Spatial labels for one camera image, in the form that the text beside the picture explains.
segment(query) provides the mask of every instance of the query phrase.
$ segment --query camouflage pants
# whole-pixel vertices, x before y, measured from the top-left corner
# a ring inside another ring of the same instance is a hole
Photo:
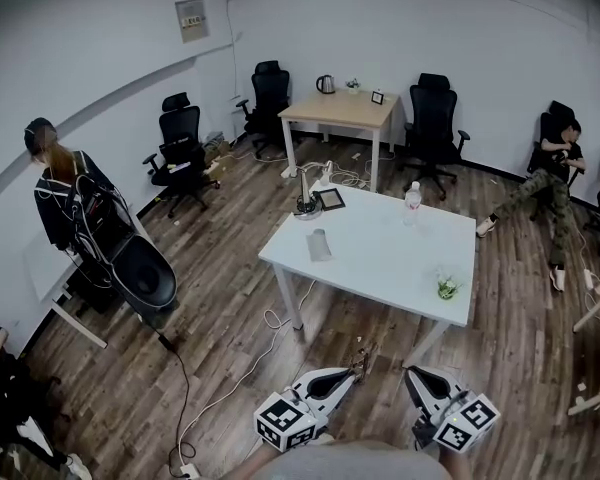
[[[557,176],[544,169],[537,169],[531,178],[520,185],[509,199],[493,212],[499,219],[509,217],[524,201],[546,187],[553,189],[553,207],[556,211],[556,230],[553,237],[551,257],[552,265],[564,265],[565,245],[568,233],[569,187]]]

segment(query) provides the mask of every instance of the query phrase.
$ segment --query person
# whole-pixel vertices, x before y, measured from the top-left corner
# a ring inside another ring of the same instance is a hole
[[[565,288],[565,245],[568,232],[569,173],[570,167],[585,171],[580,146],[576,144],[582,128],[575,119],[570,120],[560,133],[544,137],[541,142],[540,166],[531,178],[520,185],[509,199],[501,204],[476,228],[476,234],[484,238],[493,230],[496,222],[509,217],[525,200],[546,187],[553,189],[553,205],[556,211],[556,229],[551,248],[550,278],[553,287],[563,292]]]
[[[81,480],[91,480],[80,457],[65,455],[49,444],[39,425],[46,419],[46,390],[31,379],[22,362],[5,351],[8,338],[9,333],[0,328],[0,445],[20,444],[55,470],[66,465]]]
[[[465,455],[440,447],[434,460],[422,452],[398,450],[377,441],[309,444],[281,454],[263,444],[222,480],[470,480]]]
[[[62,146],[55,127],[43,117],[29,123],[24,132],[24,142],[32,160],[46,166],[36,184],[34,196],[49,241],[64,251],[73,238],[73,226],[65,211],[65,203],[78,175],[87,174],[109,189],[114,186],[89,155],[83,151],[72,152]]]

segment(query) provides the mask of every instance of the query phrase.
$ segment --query table top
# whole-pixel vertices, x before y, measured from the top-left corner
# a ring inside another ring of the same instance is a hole
[[[469,318],[475,256],[474,219],[422,205],[418,222],[403,223],[404,201],[337,188],[345,208],[311,221],[289,215],[259,257],[286,270],[438,321],[465,326]],[[323,229],[332,258],[312,262],[306,236]],[[462,286],[451,300],[438,296],[438,278]]]
[[[294,103],[278,114],[290,121],[317,121],[360,128],[381,128],[398,101],[395,94],[385,94],[384,103],[371,101],[371,93],[349,94],[339,89],[334,94],[316,91],[309,99]]]
[[[49,243],[44,231],[40,231],[27,245],[24,261],[40,302],[49,296],[57,295],[55,291],[60,289],[77,269],[69,256]],[[74,261],[82,263],[79,256],[76,256]]]

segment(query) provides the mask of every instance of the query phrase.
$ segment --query black office chair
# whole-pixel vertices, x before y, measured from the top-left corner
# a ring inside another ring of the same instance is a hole
[[[206,210],[208,206],[202,200],[201,190],[208,185],[220,188],[219,182],[210,180],[203,172],[206,169],[205,152],[198,141],[200,107],[190,105],[186,92],[169,96],[162,102],[164,114],[160,116],[160,129],[164,144],[160,146],[160,152],[165,164],[158,168],[156,153],[142,162],[144,165],[150,163],[153,167],[149,171],[151,183],[167,187],[163,194],[165,197],[176,197],[169,210],[170,219],[186,195],[193,196]]]
[[[451,90],[446,76],[422,73],[418,85],[410,89],[413,104],[413,124],[406,123],[407,156],[419,158],[423,164],[402,164],[398,167],[418,169],[418,180],[431,178],[441,190],[440,200],[447,198],[440,176],[448,176],[454,185],[458,177],[450,172],[438,169],[437,165],[459,163],[465,140],[471,140],[467,132],[458,130],[460,145],[453,143],[453,112],[458,95]]]
[[[256,158],[260,158],[269,145],[278,146],[286,152],[282,121],[278,114],[289,106],[289,72],[281,70],[277,60],[260,62],[251,75],[251,83],[256,94],[256,108],[249,113],[249,100],[242,100],[236,107],[242,107],[244,111],[247,119],[245,131],[250,135],[262,134],[262,137],[253,140],[257,148]]]
[[[542,151],[541,142],[545,137],[552,137],[559,134],[563,130],[565,123],[569,123],[575,119],[574,111],[563,105],[558,101],[552,101],[549,106],[549,110],[544,112],[540,116],[540,140],[534,142],[533,153],[531,153],[531,160],[527,166],[527,172],[532,174],[538,167],[541,167],[545,154]],[[579,174],[583,174],[583,171],[576,169],[569,179],[569,188],[573,185]],[[551,187],[544,188],[533,195],[536,200],[536,209],[529,217],[532,221],[535,221],[540,215],[540,211],[543,208],[547,208],[552,213],[555,213],[553,207],[553,189]]]

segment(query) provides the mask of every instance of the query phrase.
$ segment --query white table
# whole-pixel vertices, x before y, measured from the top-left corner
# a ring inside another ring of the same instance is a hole
[[[380,134],[382,129],[389,124],[389,145],[393,153],[393,133],[391,126],[391,113],[398,101],[395,94],[385,94],[384,103],[378,105],[371,101],[371,93],[360,91],[358,94],[349,94],[348,91],[339,89],[334,94],[316,92],[311,98],[294,103],[289,108],[278,114],[282,120],[284,141],[287,148],[289,167],[283,172],[295,177],[297,173],[296,157],[291,141],[291,121],[310,122],[322,125],[346,126],[360,128],[373,133],[371,144],[371,192],[376,192],[378,182],[378,159],[380,157]],[[329,142],[329,132],[324,132],[324,141]]]
[[[311,190],[337,188],[346,207],[301,221],[289,215],[259,257],[272,264],[289,318],[302,328],[298,300],[289,273],[355,293],[436,321],[414,348],[405,366],[417,362],[449,325],[464,327],[469,318],[475,256],[474,219],[428,206],[418,223],[402,222],[401,199],[316,182]],[[324,229],[332,258],[312,262],[306,236]],[[462,283],[451,300],[437,293],[438,271]]]
[[[138,232],[149,240],[149,242],[153,243],[136,215],[131,211],[131,206],[129,210],[131,219]],[[82,263],[80,256],[75,256],[73,260],[78,265]],[[59,251],[49,243],[47,234],[44,231],[38,233],[25,248],[24,262],[42,310],[48,311],[49,308],[53,309],[79,333],[89,338],[99,347],[106,348],[107,343],[104,340],[96,336],[80,320],[74,318],[56,302],[56,299],[61,294],[64,294],[69,299],[71,298],[71,295],[67,293],[64,287],[69,278],[76,272],[77,266],[65,253]]]

